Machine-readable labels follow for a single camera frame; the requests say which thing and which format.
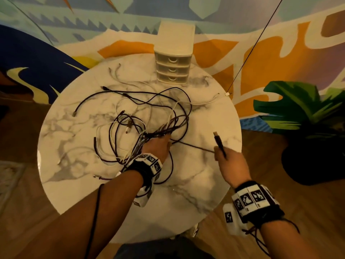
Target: drawer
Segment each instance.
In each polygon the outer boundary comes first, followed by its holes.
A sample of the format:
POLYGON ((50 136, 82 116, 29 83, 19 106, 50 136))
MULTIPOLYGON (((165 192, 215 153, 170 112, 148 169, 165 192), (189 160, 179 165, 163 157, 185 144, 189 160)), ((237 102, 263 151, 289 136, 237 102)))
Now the drawer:
POLYGON ((164 74, 157 73, 157 79, 158 81, 169 83, 172 85, 183 85, 187 83, 187 76, 185 77, 173 77, 173 76, 167 76, 164 74))
POLYGON ((174 57, 155 53, 156 62, 160 65, 173 67, 189 67, 190 57, 174 57))
POLYGON ((184 77, 189 74, 189 67, 179 68, 156 64, 157 72, 160 74, 165 74, 174 77, 184 77))

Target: person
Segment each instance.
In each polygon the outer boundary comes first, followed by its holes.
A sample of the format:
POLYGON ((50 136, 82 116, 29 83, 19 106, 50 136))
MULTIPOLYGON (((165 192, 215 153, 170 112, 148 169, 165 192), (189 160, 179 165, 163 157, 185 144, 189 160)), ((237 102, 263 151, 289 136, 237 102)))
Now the person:
MULTIPOLYGON (((170 145, 170 135, 154 138, 143 145, 142 153, 151 153, 164 163, 170 145)), ((227 158, 224 158, 218 147, 214 147, 215 160, 218 161, 224 180, 234 188, 252 180, 242 153, 229 148, 224 150, 227 158)), ((96 258, 116 234, 142 185, 141 174, 135 170, 127 170, 102 187, 95 233, 87 258, 96 258)), ((60 215, 16 258, 84 258, 93 224, 96 199, 97 190, 60 215)), ((318 258, 315 251, 289 222, 267 222, 259 230, 272 258, 318 258)), ((199 250, 189 239, 176 238, 126 244, 120 247, 114 258, 196 257, 213 258, 210 254, 199 250)))

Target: painted wall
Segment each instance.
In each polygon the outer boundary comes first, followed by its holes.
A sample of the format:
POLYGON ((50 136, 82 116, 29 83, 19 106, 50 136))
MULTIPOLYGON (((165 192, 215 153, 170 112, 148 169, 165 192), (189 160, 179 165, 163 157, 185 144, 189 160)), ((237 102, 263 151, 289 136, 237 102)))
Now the painted wall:
POLYGON ((196 24, 192 62, 231 92, 242 127, 271 131, 253 108, 280 98, 270 81, 345 87, 345 0, 283 0, 273 15, 280 1, 0 0, 0 90, 52 103, 105 58, 153 53, 169 18, 196 24))

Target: white marble table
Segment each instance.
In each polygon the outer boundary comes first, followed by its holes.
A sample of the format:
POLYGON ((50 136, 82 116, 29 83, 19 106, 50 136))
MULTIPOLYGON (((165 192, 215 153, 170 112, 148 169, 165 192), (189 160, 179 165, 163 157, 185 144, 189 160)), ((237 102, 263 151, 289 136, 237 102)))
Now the white marble table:
MULTIPOLYGON (((153 91, 153 88, 162 91, 172 87, 157 81, 152 54, 134 54, 106 60, 66 87, 45 117, 38 142, 38 166, 43 188, 60 214, 104 183, 93 178, 93 174, 112 178, 121 168, 120 165, 107 165, 95 155, 93 137, 98 126, 112 122, 117 112, 122 110, 132 113, 135 104, 128 99, 120 101, 121 96, 114 93, 101 94, 88 100, 72 117, 79 102, 101 91, 101 85, 128 91, 153 91), (116 82, 108 68, 116 69, 119 63, 121 67, 118 77, 121 81, 145 81, 150 87, 143 83, 133 83, 137 88, 116 82)), ((179 87, 189 95, 192 102, 209 101, 217 93, 225 93, 215 79, 195 65, 191 66, 188 83, 179 87)), ((167 92, 167 95, 179 100, 187 99, 177 90, 167 92)), ((148 122, 153 131, 167 122, 168 113, 161 108, 142 106, 135 115, 148 122)), ((98 139, 105 157, 110 159, 113 155, 108 142, 109 125, 100 128, 98 139)), ((213 150, 214 131, 218 132, 225 146, 241 151, 240 122, 229 97, 224 96, 214 103, 193 107, 183 141, 213 150)), ((172 137, 176 138, 181 132, 175 131, 172 137)), ((137 138, 135 130, 124 134, 123 129, 120 134, 123 136, 119 147, 129 149, 137 138)), ((223 180, 212 153, 176 143, 171 147, 171 154, 174 159, 171 178, 155 187, 144 208, 132 205, 112 242, 133 243, 174 236, 200 222, 223 199, 229 185, 223 180)), ((171 161, 168 158, 160 178, 166 178, 170 169, 171 161)))

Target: potted plant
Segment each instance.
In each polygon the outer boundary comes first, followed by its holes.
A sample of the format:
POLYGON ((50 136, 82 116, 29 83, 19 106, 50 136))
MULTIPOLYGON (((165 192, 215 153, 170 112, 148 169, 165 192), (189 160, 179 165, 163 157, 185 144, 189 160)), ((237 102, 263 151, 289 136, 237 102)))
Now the potted plant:
POLYGON ((274 133, 287 136, 282 153, 287 174, 304 185, 345 178, 345 91, 329 88, 321 97, 308 83, 272 81, 265 92, 282 99, 254 100, 254 109, 274 133))

